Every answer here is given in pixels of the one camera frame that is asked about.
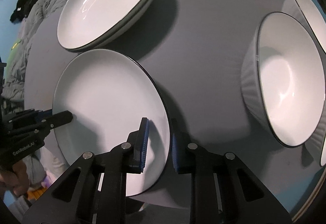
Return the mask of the left hand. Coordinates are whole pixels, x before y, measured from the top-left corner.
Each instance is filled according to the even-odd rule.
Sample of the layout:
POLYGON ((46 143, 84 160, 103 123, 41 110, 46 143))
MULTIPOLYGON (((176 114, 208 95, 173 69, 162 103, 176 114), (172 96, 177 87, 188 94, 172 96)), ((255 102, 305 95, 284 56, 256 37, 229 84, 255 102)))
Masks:
POLYGON ((1 199, 7 190, 11 190, 15 196, 25 195, 29 189, 29 178, 26 173, 26 165, 19 161, 12 166, 12 171, 1 170, 1 199))

